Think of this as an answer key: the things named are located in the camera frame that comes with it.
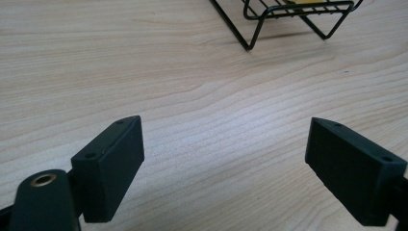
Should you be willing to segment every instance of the black plastic block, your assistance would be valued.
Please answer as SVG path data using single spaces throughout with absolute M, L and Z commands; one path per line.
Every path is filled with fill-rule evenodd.
M 86 191 L 86 222 L 107 222 L 114 217 L 143 161 L 139 116 L 114 122 L 72 157 L 75 182 Z
M 340 123 L 312 118 L 306 163 L 363 225 L 383 226 L 407 163 Z

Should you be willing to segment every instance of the wood grain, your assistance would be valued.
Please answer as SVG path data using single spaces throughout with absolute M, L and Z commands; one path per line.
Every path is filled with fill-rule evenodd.
M 219 2 L 249 38 L 242 4 Z M 304 152 L 318 116 L 408 159 L 407 1 L 366 0 L 326 41 L 270 20 L 251 52 L 207 0 L 2 0 L 0 22 L 0 208 L 141 115 L 146 160 L 84 230 L 394 230 L 355 221 Z

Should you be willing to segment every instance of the screw hole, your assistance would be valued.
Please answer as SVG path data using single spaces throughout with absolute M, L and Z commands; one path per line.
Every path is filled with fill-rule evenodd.
M 393 159 L 391 159 L 390 157 L 381 157 L 381 159 L 383 159 L 386 162 L 392 162 Z
M 85 154 L 85 158 L 87 158 L 87 159 L 94 158 L 95 156 L 96 156 L 95 153 L 87 153 L 87 154 Z
M 44 174 L 44 175 L 41 175 L 41 176 L 37 177 L 36 179 L 34 179 L 31 182 L 31 186 L 33 186 L 33 187 L 46 186 L 49 183 L 53 182 L 55 179 L 57 179 L 56 174 Z

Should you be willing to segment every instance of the wire basket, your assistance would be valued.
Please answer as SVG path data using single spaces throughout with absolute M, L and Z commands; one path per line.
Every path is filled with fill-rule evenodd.
M 329 39 L 333 36 L 339 26 L 342 24 L 344 19 L 348 16 L 350 12 L 356 10 L 363 0 L 358 0 L 357 4 L 354 4 L 354 1 L 330 1 L 324 0 L 322 2 L 317 3 L 301 3 L 297 4 L 294 1 L 290 0 L 273 0 L 267 2 L 267 0 L 242 0 L 243 2 L 243 16 L 247 20 L 258 20 L 258 25 L 255 29 L 254 35 L 251 41 L 248 43 L 246 42 L 245 38 L 243 38 L 240 31 L 219 5 L 217 0 L 210 0 L 213 5 L 216 7 L 217 11 L 224 19 L 225 23 L 237 37 L 238 41 L 241 43 L 245 50 L 252 50 L 255 46 L 255 42 L 261 32 L 262 26 L 266 19 L 274 18 L 278 19 L 281 17 L 294 17 L 299 16 L 310 28 L 315 31 L 318 36 L 322 39 Z M 341 17 L 336 22 L 334 27 L 329 31 L 328 34 L 319 29 L 319 27 L 313 23 L 308 15 L 316 14 L 334 14 L 340 13 Z

